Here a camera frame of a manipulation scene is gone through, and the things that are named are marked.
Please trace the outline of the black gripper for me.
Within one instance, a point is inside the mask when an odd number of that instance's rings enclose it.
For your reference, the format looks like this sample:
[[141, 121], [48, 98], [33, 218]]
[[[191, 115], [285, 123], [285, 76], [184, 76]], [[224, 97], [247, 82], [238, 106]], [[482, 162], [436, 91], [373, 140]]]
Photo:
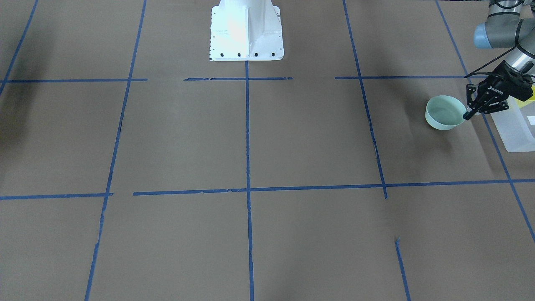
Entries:
[[470, 120], [476, 114], [493, 114], [510, 108], [506, 99], [514, 97], [527, 101], [533, 96], [533, 78], [531, 71], [533, 61], [523, 65], [511, 66], [502, 61], [480, 84], [466, 85], [466, 105], [464, 120]]

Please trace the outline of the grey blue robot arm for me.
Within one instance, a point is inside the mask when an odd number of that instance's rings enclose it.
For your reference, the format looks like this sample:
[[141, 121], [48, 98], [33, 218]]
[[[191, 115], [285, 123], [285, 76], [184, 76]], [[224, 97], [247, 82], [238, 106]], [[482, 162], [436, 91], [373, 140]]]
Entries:
[[479, 84], [466, 87], [465, 120], [475, 114], [492, 114], [507, 110], [509, 97], [525, 102], [533, 96], [535, 64], [534, 19], [521, 18], [520, 12], [529, 0], [491, 0], [485, 23], [474, 31], [478, 49], [505, 49], [496, 58], [498, 65], [483, 73], [476, 69], [468, 77], [484, 75]]

